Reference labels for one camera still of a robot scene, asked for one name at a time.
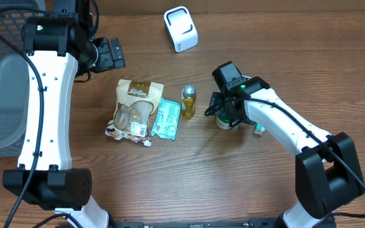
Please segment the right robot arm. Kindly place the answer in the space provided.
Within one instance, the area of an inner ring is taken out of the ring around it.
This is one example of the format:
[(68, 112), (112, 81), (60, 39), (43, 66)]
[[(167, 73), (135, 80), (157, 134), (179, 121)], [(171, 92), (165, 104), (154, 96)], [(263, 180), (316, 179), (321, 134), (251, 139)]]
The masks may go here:
[(355, 144), (301, 117), (260, 77), (247, 77), (231, 61), (212, 76), (219, 88), (206, 116), (226, 118), (230, 127), (260, 124), (295, 160), (297, 202), (277, 219), (251, 219), (250, 227), (336, 227), (338, 209), (365, 194)]

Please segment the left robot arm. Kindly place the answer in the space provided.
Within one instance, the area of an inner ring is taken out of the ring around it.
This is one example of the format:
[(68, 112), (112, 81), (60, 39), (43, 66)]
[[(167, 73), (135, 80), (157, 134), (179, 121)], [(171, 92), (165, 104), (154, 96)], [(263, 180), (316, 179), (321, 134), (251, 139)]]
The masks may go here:
[(79, 75), (125, 67), (118, 39), (96, 37), (94, 1), (56, 1), (51, 12), (35, 9), (22, 28), (19, 50), (29, 67), (25, 140), (3, 186), (18, 202), (37, 205), (73, 227), (115, 227), (92, 197), (92, 174), (73, 168), (69, 146), (72, 88)]

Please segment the green lidded jar with tissues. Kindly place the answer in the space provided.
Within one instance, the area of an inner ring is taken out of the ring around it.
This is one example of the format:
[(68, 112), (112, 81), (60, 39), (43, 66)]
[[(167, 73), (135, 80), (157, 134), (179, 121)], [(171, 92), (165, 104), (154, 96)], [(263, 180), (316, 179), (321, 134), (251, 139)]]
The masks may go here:
[(224, 129), (224, 130), (231, 129), (231, 126), (230, 126), (231, 120), (227, 117), (217, 115), (215, 117), (215, 122), (216, 122), (217, 126), (221, 129)]

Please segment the yellow liquid bottle silver cap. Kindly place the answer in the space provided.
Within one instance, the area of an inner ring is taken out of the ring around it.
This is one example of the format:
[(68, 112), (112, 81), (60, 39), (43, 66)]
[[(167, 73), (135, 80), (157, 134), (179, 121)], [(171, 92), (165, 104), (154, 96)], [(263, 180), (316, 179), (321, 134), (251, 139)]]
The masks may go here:
[(185, 118), (193, 118), (195, 115), (196, 89), (193, 85), (187, 84), (181, 93), (181, 114)]

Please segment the white barcode scanner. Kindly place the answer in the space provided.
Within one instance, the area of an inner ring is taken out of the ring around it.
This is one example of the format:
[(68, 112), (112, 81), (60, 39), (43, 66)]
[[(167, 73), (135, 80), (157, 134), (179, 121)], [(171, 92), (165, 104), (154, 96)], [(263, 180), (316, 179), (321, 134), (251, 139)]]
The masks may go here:
[(187, 7), (178, 6), (163, 15), (165, 29), (177, 53), (198, 44), (198, 32)]

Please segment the dark grey plastic basket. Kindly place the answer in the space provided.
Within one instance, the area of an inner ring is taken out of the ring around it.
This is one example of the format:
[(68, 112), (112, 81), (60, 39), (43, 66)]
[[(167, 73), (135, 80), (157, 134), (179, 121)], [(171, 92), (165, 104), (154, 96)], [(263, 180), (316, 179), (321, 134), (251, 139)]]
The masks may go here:
[[(43, 0), (0, 1), (0, 8), (12, 6), (46, 8)], [(0, 40), (0, 157), (20, 155), (25, 137), (28, 98), (27, 62)]]

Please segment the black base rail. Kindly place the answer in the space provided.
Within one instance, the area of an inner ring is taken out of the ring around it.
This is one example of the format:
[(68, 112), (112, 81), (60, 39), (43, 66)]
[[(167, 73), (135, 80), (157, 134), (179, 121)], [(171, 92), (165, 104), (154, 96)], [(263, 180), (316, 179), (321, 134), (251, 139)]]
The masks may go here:
[(286, 227), (277, 218), (251, 218), (247, 221), (220, 221), (220, 222), (114, 222), (109, 227), (113, 228), (279, 228)]

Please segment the brown snack wrapper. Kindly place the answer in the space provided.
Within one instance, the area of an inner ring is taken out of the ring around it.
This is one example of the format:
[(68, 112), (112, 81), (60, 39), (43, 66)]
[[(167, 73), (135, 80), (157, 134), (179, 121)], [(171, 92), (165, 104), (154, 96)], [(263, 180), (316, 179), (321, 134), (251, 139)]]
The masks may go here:
[(150, 147), (150, 116), (158, 108), (163, 88), (163, 84), (156, 82), (120, 79), (116, 88), (115, 112), (106, 126), (105, 134), (117, 141), (128, 139)]

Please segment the small teal tissue pack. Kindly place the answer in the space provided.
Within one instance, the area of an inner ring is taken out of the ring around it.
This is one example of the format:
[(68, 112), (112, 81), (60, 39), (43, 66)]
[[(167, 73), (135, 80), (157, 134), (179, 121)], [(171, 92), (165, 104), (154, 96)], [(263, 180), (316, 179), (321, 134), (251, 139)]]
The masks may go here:
[(257, 123), (254, 127), (253, 133), (258, 136), (263, 136), (264, 132), (265, 128), (261, 124)]

